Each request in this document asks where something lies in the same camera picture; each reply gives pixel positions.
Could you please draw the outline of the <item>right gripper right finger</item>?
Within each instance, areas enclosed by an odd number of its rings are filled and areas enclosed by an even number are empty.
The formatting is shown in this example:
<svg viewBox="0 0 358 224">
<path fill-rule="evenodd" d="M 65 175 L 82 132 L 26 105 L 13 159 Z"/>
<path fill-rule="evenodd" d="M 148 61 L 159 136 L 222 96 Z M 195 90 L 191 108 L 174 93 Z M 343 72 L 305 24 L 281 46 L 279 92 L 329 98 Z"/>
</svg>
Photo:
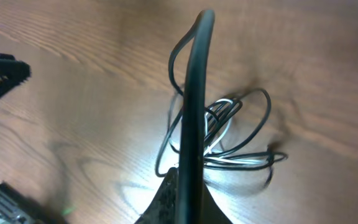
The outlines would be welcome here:
<svg viewBox="0 0 358 224">
<path fill-rule="evenodd" d="M 203 208 L 201 224 L 232 224 L 232 221 L 223 213 L 214 201 L 206 184 L 203 185 Z"/>
</svg>

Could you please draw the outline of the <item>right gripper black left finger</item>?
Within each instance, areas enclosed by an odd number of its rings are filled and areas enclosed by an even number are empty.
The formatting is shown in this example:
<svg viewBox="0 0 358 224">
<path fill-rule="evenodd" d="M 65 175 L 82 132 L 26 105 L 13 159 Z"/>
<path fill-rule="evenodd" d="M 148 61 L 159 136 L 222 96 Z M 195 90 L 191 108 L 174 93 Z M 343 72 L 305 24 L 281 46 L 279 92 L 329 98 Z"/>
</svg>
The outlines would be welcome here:
<svg viewBox="0 0 358 224">
<path fill-rule="evenodd" d="M 153 200 L 135 224 L 174 224 L 178 169 L 170 168 Z"/>
</svg>

